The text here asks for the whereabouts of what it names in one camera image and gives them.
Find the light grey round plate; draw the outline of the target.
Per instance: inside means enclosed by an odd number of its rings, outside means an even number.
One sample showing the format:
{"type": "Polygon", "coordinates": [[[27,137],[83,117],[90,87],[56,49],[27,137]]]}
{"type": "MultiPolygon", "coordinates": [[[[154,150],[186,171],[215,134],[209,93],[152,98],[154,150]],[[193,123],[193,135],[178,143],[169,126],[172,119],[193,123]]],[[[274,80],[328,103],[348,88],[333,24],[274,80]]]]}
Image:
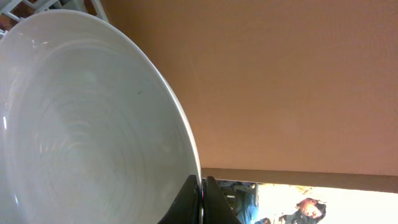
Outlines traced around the light grey round plate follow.
{"type": "Polygon", "coordinates": [[[1,39],[2,223],[157,223],[190,175],[183,108],[120,30],[53,10],[1,39]]]}

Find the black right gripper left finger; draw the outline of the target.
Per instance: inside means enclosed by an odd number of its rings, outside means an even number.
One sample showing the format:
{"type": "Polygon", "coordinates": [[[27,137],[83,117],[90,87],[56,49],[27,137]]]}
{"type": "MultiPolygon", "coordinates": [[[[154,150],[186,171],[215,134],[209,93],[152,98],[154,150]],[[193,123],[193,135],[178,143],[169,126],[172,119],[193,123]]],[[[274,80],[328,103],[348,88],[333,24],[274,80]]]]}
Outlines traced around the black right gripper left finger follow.
{"type": "Polygon", "coordinates": [[[189,175],[158,224],[198,224],[199,187],[197,177],[189,175]]]}

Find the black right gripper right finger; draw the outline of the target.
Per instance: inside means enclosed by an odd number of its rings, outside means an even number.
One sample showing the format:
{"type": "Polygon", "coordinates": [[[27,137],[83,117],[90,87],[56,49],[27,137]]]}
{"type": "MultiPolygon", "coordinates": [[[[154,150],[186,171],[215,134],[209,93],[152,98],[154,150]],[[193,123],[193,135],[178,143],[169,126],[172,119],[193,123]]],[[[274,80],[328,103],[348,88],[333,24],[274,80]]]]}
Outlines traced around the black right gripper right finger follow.
{"type": "Polygon", "coordinates": [[[216,179],[208,176],[203,184],[203,224],[240,224],[230,209],[216,179]]]}

